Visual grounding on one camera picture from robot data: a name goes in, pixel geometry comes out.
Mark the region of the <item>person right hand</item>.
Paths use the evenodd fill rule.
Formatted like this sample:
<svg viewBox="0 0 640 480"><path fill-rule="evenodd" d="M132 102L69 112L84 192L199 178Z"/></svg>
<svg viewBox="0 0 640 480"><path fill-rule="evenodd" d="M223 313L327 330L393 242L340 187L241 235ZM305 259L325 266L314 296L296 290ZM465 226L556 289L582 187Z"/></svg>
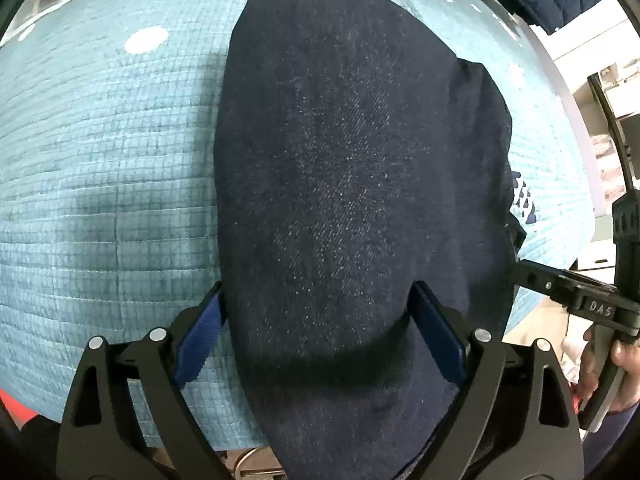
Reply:
<svg viewBox="0 0 640 480"><path fill-rule="evenodd" d="M598 372L601 359L597 358L596 342L599 327L593 325L585 331L585 349L580 357L578 383L574 385L574 397L579 402L587 402L598 391L600 382L606 377L604 370ZM613 367L613 382L608 392L608 414L620 414L634 408L639 403L639 341L627 344L619 339L612 340L608 364Z"/></svg>

